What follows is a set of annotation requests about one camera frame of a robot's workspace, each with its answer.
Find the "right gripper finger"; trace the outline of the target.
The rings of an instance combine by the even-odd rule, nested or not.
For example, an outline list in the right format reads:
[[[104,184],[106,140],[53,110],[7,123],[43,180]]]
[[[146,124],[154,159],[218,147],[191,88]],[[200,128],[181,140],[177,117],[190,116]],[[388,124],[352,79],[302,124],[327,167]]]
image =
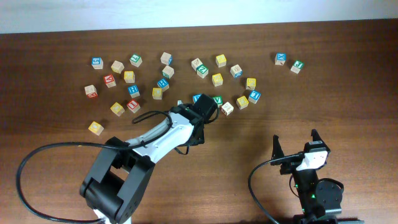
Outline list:
[[[311,130],[311,137],[313,141],[321,141],[322,146],[326,148],[328,152],[330,152],[330,148],[326,145],[326,143],[323,141],[323,139],[320,137],[318,131],[316,129]]]
[[[277,166],[277,165],[281,165],[281,162],[278,162],[277,159],[281,159],[283,158],[284,152],[281,148],[280,142],[279,142],[279,137],[278,135],[273,135],[272,138],[272,156],[271,156],[271,165],[272,166]]]

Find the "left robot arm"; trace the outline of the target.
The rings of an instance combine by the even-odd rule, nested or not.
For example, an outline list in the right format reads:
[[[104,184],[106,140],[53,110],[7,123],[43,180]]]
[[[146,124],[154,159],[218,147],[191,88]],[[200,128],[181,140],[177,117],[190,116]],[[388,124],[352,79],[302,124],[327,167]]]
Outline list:
[[[194,104],[172,107],[163,122],[139,137],[106,141],[80,187],[98,223],[129,222],[156,163],[177,147],[203,144],[204,126],[213,114],[218,114],[217,103],[201,95]]]

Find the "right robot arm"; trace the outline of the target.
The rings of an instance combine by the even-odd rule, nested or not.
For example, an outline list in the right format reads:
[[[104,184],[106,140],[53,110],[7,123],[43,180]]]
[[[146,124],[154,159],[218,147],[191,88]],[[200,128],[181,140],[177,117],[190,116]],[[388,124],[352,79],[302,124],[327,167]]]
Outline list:
[[[280,167],[280,174],[290,174],[295,182],[303,213],[293,217],[294,223],[364,223],[357,218],[337,218],[342,212],[344,185],[334,179],[318,178],[317,171],[326,165],[330,148],[316,129],[312,140],[296,154],[286,156],[278,135],[273,136],[271,164]]]

